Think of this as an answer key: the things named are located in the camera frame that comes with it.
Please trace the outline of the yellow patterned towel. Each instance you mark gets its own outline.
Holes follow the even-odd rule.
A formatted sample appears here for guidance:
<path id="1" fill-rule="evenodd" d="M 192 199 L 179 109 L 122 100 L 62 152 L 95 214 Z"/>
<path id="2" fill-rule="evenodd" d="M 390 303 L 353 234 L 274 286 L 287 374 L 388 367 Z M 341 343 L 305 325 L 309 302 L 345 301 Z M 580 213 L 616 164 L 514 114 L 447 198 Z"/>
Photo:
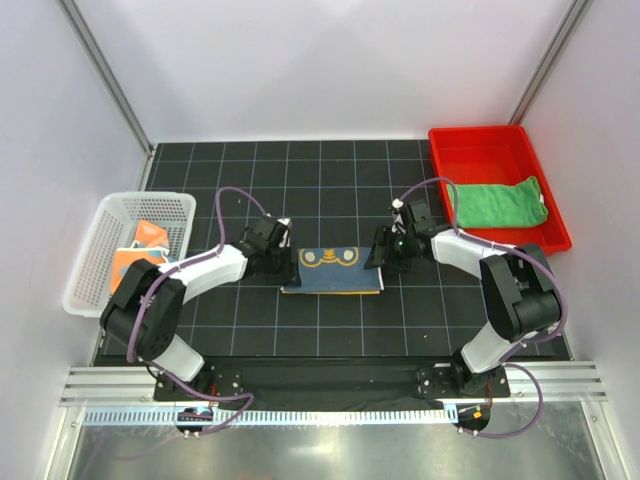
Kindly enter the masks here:
<path id="1" fill-rule="evenodd" d="M 374 295 L 384 290 L 379 267 L 366 269 L 370 248 L 335 247 L 298 250 L 301 284 L 281 288 L 284 294 Z"/>

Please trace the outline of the green microfiber towel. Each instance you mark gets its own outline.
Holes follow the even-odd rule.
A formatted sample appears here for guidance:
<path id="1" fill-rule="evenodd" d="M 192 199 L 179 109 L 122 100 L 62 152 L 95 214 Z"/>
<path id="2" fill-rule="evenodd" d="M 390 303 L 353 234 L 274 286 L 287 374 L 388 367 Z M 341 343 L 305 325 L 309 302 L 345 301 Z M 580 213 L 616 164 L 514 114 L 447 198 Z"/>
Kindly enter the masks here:
<path id="1" fill-rule="evenodd" d="M 549 210 L 538 180 L 529 176 L 515 185 L 446 185 L 456 223 L 466 229 L 533 228 L 546 222 Z"/>

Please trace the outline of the orange towel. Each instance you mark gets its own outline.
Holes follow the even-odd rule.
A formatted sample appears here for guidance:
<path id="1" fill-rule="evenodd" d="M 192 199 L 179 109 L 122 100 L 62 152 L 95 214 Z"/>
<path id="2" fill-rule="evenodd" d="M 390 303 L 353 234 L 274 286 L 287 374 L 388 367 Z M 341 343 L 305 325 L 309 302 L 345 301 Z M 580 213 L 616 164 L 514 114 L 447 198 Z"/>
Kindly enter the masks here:
<path id="1" fill-rule="evenodd" d="M 110 289 L 114 293 L 129 267 L 137 260 L 159 265 L 169 261 L 168 232 L 146 220 L 140 220 L 129 247 L 118 248 L 112 258 Z"/>

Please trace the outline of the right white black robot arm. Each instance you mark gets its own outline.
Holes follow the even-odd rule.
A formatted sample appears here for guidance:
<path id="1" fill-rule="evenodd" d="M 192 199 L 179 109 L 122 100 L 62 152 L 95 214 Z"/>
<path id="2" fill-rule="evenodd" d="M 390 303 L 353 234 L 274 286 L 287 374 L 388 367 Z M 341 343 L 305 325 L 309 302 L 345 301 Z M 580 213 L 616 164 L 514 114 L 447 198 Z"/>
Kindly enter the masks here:
<path id="1" fill-rule="evenodd" d="M 542 249 L 475 237 L 440 224 L 424 200 L 392 203 L 393 223 L 376 229 L 366 270 L 405 272 L 416 258 L 479 279 L 487 321 L 452 355 L 445 378 L 457 396 L 480 396 L 517 350 L 565 319 L 565 301 Z"/>

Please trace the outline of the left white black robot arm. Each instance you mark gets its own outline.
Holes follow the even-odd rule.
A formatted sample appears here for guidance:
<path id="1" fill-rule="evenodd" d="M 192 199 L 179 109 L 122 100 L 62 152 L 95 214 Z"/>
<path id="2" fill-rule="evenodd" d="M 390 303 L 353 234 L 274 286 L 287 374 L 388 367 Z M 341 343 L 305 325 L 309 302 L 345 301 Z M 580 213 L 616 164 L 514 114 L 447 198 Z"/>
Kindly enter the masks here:
<path id="1" fill-rule="evenodd" d="M 177 334 L 183 305 L 255 276 L 269 284 L 299 286 L 292 226 L 289 218 L 263 216 L 240 239 L 181 262 L 133 262 L 102 311 L 101 328 L 127 347 L 130 362 L 140 359 L 170 373 L 188 399 L 203 399 L 212 377 L 203 370 L 203 356 Z"/>

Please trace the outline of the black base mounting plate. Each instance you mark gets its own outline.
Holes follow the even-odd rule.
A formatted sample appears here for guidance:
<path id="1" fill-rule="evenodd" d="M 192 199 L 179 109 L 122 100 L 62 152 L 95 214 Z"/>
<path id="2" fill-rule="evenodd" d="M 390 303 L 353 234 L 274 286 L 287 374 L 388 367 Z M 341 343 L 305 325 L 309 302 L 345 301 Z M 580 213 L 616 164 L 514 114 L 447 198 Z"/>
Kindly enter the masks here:
<path id="1" fill-rule="evenodd" d="M 291 412 L 426 410 L 510 396 L 504 368 L 463 369 L 445 357 L 207 357 L 191 387 L 216 397 L 250 392 L 253 410 Z"/>

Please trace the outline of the red plastic bin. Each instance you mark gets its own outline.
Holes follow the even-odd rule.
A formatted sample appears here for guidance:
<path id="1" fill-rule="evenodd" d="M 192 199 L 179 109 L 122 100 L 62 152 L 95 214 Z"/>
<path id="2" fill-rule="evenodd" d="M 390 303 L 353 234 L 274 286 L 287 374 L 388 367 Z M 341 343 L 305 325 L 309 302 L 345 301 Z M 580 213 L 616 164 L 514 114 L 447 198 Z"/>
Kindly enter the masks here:
<path id="1" fill-rule="evenodd" d="M 518 125 L 433 128 L 428 134 L 434 173 L 456 185 L 515 185 L 533 176 L 548 210 L 547 220 L 531 228 L 488 228 L 467 231 L 495 242 L 536 243 L 551 256 L 572 248 L 560 210 L 535 150 Z"/>

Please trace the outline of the white perforated plastic basket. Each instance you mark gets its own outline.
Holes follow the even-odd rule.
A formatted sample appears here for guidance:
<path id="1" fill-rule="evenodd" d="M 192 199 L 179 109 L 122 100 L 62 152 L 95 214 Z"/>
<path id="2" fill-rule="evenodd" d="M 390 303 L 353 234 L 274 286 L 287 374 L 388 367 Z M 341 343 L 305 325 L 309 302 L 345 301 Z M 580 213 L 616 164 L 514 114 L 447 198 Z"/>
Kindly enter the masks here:
<path id="1" fill-rule="evenodd" d="M 186 193 L 113 193 L 103 198 L 72 270 L 62 305 L 97 318 L 129 265 L 186 256 L 197 202 Z"/>

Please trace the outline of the aluminium frame rail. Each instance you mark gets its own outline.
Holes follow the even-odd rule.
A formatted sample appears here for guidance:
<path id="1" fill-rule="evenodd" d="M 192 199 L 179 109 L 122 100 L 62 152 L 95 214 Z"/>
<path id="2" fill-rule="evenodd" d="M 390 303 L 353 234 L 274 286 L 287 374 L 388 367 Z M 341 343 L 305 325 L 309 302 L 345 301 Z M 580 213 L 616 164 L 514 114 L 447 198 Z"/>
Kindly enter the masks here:
<path id="1" fill-rule="evenodd" d="M 456 397 L 444 385 L 442 364 L 433 374 L 413 374 L 406 383 L 368 378 L 361 390 L 341 387 L 320 400 L 302 391 L 255 396 L 244 401 L 207 402 L 169 395 L 161 399 L 147 371 L 137 367 L 74 368 L 60 406 L 80 408 L 87 426 L 175 425 L 211 428 L 245 426 L 350 426 L 454 424 L 488 406 L 524 402 L 604 402 L 607 395 L 589 362 L 525 362 L 492 380 L 479 397 Z"/>

